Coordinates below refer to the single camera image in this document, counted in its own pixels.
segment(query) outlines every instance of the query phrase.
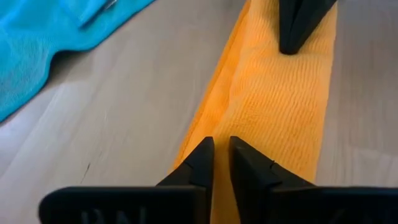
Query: light wood surface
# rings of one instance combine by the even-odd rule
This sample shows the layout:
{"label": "light wood surface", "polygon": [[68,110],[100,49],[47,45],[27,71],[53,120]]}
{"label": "light wood surface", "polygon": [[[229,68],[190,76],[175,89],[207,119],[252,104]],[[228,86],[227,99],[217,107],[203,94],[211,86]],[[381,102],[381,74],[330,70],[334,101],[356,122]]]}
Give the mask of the light wood surface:
{"label": "light wood surface", "polygon": [[59,187],[165,177],[243,4],[158,0],[91,52],[58,56],[1,124],[0,223],[37,223]]}
{"label": "light wood surface", "polygon": [[[68,185],[153,185],[167,173],[243,0],[158,0],[0,124],[0,223],[37,223]],[[317,183],[398,187],[398,3],[339,3]]]}
{"label": "light wood surface", "polygon": [[398,187],[398,2],[339,3],[321,185]]}

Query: blue towel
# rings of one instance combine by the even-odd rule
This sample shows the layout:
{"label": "blue towel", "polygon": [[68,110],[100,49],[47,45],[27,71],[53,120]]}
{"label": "blue towel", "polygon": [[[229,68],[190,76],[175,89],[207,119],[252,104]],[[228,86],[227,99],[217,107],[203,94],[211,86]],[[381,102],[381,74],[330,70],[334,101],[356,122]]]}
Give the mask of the blue towel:
{"label": "blue towel", "polygon": [[55,53],[95,47],[152,1],[0,1],[0,121],[43,87]]}

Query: microfiber towel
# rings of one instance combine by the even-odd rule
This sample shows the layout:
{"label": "microfiber towel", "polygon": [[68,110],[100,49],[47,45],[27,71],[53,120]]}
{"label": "microfiber towel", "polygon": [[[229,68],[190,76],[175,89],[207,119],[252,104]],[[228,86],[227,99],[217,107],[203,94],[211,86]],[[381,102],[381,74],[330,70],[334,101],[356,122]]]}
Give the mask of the microfiber towel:
{"label": "microfiber towel", "polygon": [[333,61],[336,6],[297,55],[279,53],[278,0],[246,2],[174,168],[205,136],[215,141],[212,223],[239,223],[228,143],[238,136],[314,181]]}
{"label": "microfiber towel", "polygon": [[0,121],[45,84],[63,50],[89,50],[153,0],[0,2]]}

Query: orange microfiber towel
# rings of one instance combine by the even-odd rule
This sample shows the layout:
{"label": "orange microfiber towel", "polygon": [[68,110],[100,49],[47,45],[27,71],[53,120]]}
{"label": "orange microfiber towel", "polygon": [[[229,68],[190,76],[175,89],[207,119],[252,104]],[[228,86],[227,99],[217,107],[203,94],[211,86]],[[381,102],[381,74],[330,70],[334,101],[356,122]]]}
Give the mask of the orange microfiber towel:
{"label": "orange microfiber towel", "polygon": [[336,6],[297,55],[279,53],[279,1],[246,2],[175,161],[205,136],[215,140],[211,222],[239,223],[228,143],[239,136],[313,181],[322,140],[336,32]]}

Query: teal cloth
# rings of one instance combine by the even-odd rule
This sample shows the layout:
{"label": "teal cloth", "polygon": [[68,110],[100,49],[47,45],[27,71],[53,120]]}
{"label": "teal cloth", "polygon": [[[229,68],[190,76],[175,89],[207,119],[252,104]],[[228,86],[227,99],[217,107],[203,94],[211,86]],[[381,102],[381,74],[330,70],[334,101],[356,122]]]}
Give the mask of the teal cloth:
{"label": "teal cloth", "polygon": [[55,53],[95,47],[152,1],[0,1],[0,121],[43,87]]}

